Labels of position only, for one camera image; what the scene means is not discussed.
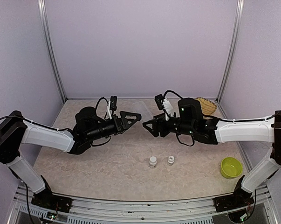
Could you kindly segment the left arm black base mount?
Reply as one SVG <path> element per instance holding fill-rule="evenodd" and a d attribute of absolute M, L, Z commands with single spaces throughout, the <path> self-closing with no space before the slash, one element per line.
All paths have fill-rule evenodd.
<path fill-rule="evenodd" d="M 72 201 L 70 197 L 55 195 L 51 189 L 45 188 L 40 193 L 34 193 L 31 203 L 45 209 L 69 213 Z"/>

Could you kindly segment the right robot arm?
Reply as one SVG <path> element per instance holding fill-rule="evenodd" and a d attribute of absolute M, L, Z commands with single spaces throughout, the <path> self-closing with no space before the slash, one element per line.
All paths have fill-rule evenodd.
<path fill-rule="evenodd" d="M 257 119 L 225 120 L 202 113 L 201 104 L 193 98 L 178 101 L 179 116 L 169 100 L 156 96 L 162 114 L 143 123 L 154 137 L 169 133 L 189 135 L 193 142 L 208 145 L 234 141 L 262 141 L 272 144 L 266 156 L 241 180 L 229 197 L 233 207 L 240 207 L 256 188 L 281 168 L 281 110 L 274 115 Z"/>

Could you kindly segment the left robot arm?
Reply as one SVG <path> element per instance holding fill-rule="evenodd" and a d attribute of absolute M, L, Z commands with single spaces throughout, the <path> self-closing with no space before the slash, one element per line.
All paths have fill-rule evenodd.
<path fill-rule="evenodd" d="M 24 144 L 58 149 L 68 154 L 80 155 L 94 141 L 122 134 L 141 120 L 139 113 L 121 111 L 117 116 L 102 119 L 94 107 L 84 107 L 76 115 L 74 128 L 58 129 L 37 124 L 22 116 L 20 111 L 0 118 L 0 163 L 6 164 L 37 196 L 44 206 L 56 204 L 56 196 L 44 177 L 37 174 L 31 164 L 21 155 Z"/>

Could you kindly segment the clear plastic pill organizer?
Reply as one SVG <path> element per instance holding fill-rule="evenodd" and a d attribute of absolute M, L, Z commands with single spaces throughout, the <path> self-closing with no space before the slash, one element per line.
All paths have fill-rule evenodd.
<path fill-rule="evenodd" d="M 136 113 L 141 114 L 143 122 L 146 122 L 146 121 L 151 120 L 153 118 L 153 115 L 152 115 L 151 111 L 146 106 L 144 101 L 137 101 L 137 102 L 133 103 L 132 106 L 133 106 Z"/>

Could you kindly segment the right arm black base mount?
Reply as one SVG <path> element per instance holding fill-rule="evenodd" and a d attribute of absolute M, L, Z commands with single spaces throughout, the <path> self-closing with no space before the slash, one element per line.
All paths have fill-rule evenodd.
<path fill-rule="evenodd" d="M 248 193 L 241 188 L 229 195 L 215 197 L 213 199 L 216 212 L 234 210 L 254 203 L 252 193 Z"/>

